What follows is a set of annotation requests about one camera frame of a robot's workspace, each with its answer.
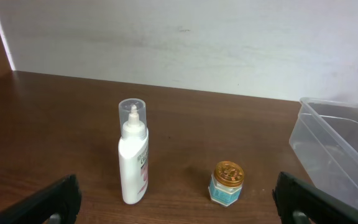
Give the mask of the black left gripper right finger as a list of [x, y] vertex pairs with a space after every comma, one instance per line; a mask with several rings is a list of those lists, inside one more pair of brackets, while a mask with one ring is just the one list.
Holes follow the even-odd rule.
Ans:
[[358, 223], [358, 210], [287, 173], [272, 191], [282, 223]]

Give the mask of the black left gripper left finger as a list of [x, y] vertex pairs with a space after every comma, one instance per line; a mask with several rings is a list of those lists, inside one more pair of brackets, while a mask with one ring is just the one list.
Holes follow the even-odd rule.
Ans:
[[81, 207], [81, 191], [75, 174], [70, 174], [0, 211], [3, 223], [43, 223], [58, 215], [60, 223], [74, 223]]

